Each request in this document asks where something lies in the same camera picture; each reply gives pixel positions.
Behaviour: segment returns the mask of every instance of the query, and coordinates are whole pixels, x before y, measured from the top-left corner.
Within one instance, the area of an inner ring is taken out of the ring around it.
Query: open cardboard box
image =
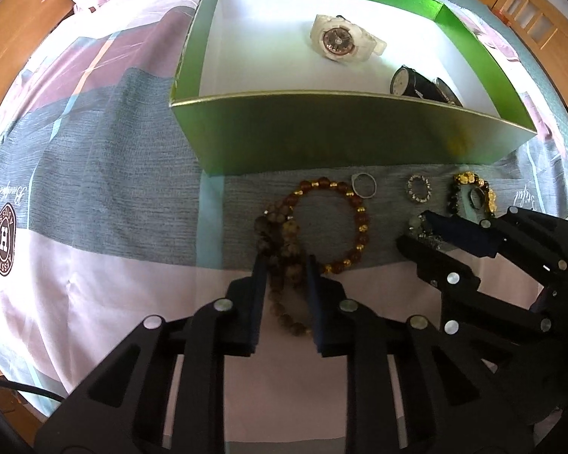
[[[342,65],[311,48],[316,14],[387,42]],[[401,65],[442,78],[465,108],[389,95]],[[492,163],[535,128],[496,61],[435,0],[201,0],[171,107],[207,173]]]

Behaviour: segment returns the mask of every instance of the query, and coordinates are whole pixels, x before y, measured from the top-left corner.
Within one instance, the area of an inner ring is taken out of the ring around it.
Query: bead bracelet
[[[495,203],[495,200],[497,199],[497,195],[488,184],[488,181],[483,180],[476,173],[467,171],[465,173],[455,174],[454,181],[450,187],[450,196],[448,198],[448,211],[452,213],[452,215],[458,215],[459,213],[459,193],[461,191],[461,186],[464,185],[473,185],[476,188],[482,190],[485,200],[484,209],[486,212],[486,216],[490,218],[496,214],[497,205]]]
[[[301,181],[298,189],[289,194],[283,201],[273,204],[255,221],[255,231],[261,235],[257,243],[260,254],[268,257],[268,271],[270,274],[271,291],[268,299],[273,302],[270,312],[278,318],[280,326],[289,330],[292,335],[308,335],[311,330],[303,323],[295,322],[282,305],[285,284],[290,284],[297,292],[306,296],[306,254],[298,242],[300,227],[292,216],[294,207],[301,197],[314,189],[329,189],[345,196],[355,211],[355,221],[358,234],[353,249],[346,253],[343,260],[321,264],[322,274],[339,274],[345,269],[359,262],[362,252],[369,241],[368,214],[359,197],[345,182],[331,182],[326,177],[316,181]]]

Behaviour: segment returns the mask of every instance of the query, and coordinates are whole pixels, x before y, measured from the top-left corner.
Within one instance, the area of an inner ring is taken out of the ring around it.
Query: silver ring
[[[419,197],[414,192],[413,184],[417,180],[421,181],[425,185],[425,189],[427,190],[427,194],[423,198]],[[410,179],[406,184],[406,189],[408,196],[412,198],[412,201],[416,201],[417,203],[427,203],[431,198],[431,184],[429,183],[429,179],[427,179],[425,176],[421,176],[420,174],[412,174],[412,176],[410,176]]]
[[[369,195],[369,196],[363,196],[363,195],[361,195],[361,194],[358,192],[358,190],[356,189],[356,181],[357,181],[357,179],[359,178],[359,176],[367,176],[367,177],[370,177],[371,180],[373,180],[373,183],[374,183],[374,191],[373,191],[373,193],[372,193],[371,195]],[[368,174],[368,173],[357,173],[357,174],[354,174],[353,176],[351,176],[351,189],[353,189],[353,190],[354,190],[354,193],[356,193],[356,194],[357,194],[359,197],[361,197],[362,199],[364,199],[364,200],[369,200],[370,198],[373,198],[374,195],[377,194],[377,180],[374,179],[374,177],[371,176],[371,175]]]

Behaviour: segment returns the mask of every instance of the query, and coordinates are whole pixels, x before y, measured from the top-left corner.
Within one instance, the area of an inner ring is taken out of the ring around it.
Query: wooden bead bracelet
[[[355,221],[358,234],[353,249],[346,253],[342,260],[333,261],[320,265],[322,274],[339,274],[362,258],[362,252],[368,244],[368,214],[363,206],[362,198],[359,197],[345,182],[331,182],[326,177],[320,177],[316,181],[301,181],[298,189],[289,194],[283,201],[273,204],[255,220],[255,232],[261,238],[257,243],[260,254],[268,257],[268,271],[270,273],[271,291],[268,299],[273,302],[270,312],[278,318],[280,326],[292,333],[292,335],[309,335],[311,330],[303,323],[295,320],[286,312],[282,305],[282,297],[286,283],[290,284],[297,292],[306,296],[306,254],[298,242],[300,227],[292,215],[294,207],[300,198],[314,189],[329,189],[344,196],[355,212]]]
[[[345,182],[331,182],[327,177],[320,177],[317,181],[301,181],[297,191],[292,192],[284,199],[284,204],[288,205],[290,211],[294,210],[298,200],[313,189],[331,189],[345,196],[350,205],[356,211],[355,221],[357,224],[358,235],[356,236],[356,245],[347,252],[346,257],[341,261],[333,261],[329,264],[320,265],[320,273],[339,274],[352,264],[359,262],[362,258],[362,251],[368,244],[368,222],[370,221],[366,208],[363,206],[362,198],[359,197],[351,187]]]

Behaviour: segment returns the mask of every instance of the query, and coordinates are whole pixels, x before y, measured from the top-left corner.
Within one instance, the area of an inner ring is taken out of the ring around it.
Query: wristwatch
[[[389,92],[392,95],[418,97],[462,107],[459,98],[441,78],[438,78],[436,83],[433,83],[416,70],[407,66],[402,66],[395,72],[391,80]]]

